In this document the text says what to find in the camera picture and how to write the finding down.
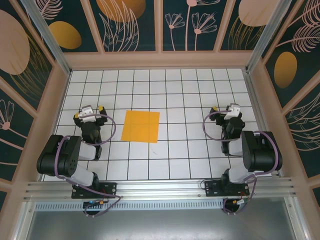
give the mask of cable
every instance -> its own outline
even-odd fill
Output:
[[[115,132],[116,132],[116,123],[115,123],[115,121],[114,121],[111,117],[109,117],[109,116],[107,116],[107,115],[104,115],[104,114],[91,114],[91,115],[87,115],[87,116],[82,117],[82,118],[84,119],[84,118],[93,117],[93,116],[101,116],[101,117],[106,117],[106,118],[110,119],[110,120],[112,121],[112,123],[114,124],[114,131],[113,131],[113,133],[111,134],[111,137],[109,137],[107,141],[103,141],[103,142],[101,142],[101,143],[97,143],[96,145],[94,145],[94,144],[89,144],[89,143],[86,143],[86,144],[88,144],[88,145],[94,145],[94,146],[98,146],[98,145],[105,144],[106,142],[110,141],[111,138],[115,135]],[[86,215],[87,217],[94,218],[94,217],[101,216],[101,215],[105,214],[106,212],[108,212],[114,205],[116,205],[116,204],[121,200],[122,197],[121,197],[121,196],[118,196],[118,195],[113,195],[113,194],[108,194],[108,193],[102,193],[102,192],[99,192],[99,191],[92,190],[92,189],[90,189],[90,188],[88,188],[88,187],[86,187],[86,186],[84,186],[84,185],[78,184],[78,183],[76,183],[76,182],[74,182],[74,181],[71,181],[71,180],[67,179],[66,177],[60,176],[60,175],[58,174],[59,154],[60,154],[60,151],[61,151],[61,148],[62,148],[62,146],[63,146],[64,141],[65,141],[66,139],[70,138],[70,137],[71,137],[70,135],[64,136],[64,137],[62,138],[62,140],[60,141],[60,143],[59,143],[58,149],[57,149],[56,154],[55,154],[55,159],[54,159],[54,174],[55,174],[55,176],[56,176],[58,179],[62,179],[62,180],[64,180],[64,181],[66,181],[67,183],[70,183],[70,184],[72,184],[72,185],[76,185],[77,187],[81,187],[81,188],[83,188],[84,190],[87,190],[87,191],[92,192],[92,193],[94,193],[94,194],[99,194],[99,195],[104,196],[104,197],[118,198],[118,200],[115,201],[113,204],[111,204],[107,209],[105,209],[105,210],[103,210],[103,211],[100,211],[100,212],[98,212],[98,213],[95,214],[95,215],[89,215],[89,214],[87,213],[87,209],[88,209],[87,207],[84,209],[84,213],[85,213],[85,215]]]
[[[230,110],[223,110],[223,111],[215,111],[215,112],[212,112],[210,113],[208,116],[206,116],[203,120],[203,123],[202,123],[202,129],[203,129],[203,132],[204,134],[211,140],[215,140],[215,141],[219,141],[219,142],[231,142],[231,141],[234,141],[234,140],[237,140],[239,138],[233,138],[233,139],[217,139],[217,138],[214,138],[212,136],[210,136],[207,132],[206,132],[206,120],[210,117],[210,116],[213,116],[215,114],[220,114],[220,113],[230,113],[231,111]]]

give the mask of floral wallpaper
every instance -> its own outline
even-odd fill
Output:
[[[212,51],[225,0],[164,0],[163,51]]]

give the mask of dark green wallpaper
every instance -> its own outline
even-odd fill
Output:
[[[0,191],[0,212],[1,212],[2,206],[5,203],[6,196],[7,196],[7,193],[5,191]]]
[[[308,178],[320,174],[320,84],[285,116]]]
[[[265,64],[284,107],[320,70],[320,9],[304,1]]]
[[[0,77],[38,108],[52,65],[8,0],[0,4]]]
[[[186,39],[188,51],[212,51],[225,6],[225,0],[198,1],[195,6],[185,0],[164,0],[163,51],[185,51]]]
[[[154,0],[91,0],[90,4],[106,52],[156,50]]]
[[[80,0],[35,1],[64,53],[97,52]]]
[[[0,179],[11,181],[33,117],[0,89]]]

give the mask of leaf illustration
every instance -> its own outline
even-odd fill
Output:
[[[44,19],[53,20],[61,11],[61,0],[35,0]]]
[[[320,43],[320,25],[300,27],[290,42],[295,52],[310,53]]]
[[[319,24],[320,0],[308,0],[303,10],[302,21],[310,27]]]

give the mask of orange paper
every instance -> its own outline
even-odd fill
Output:
[[[126,111],[121,140],[129,142],[158,142],[160,112]]]

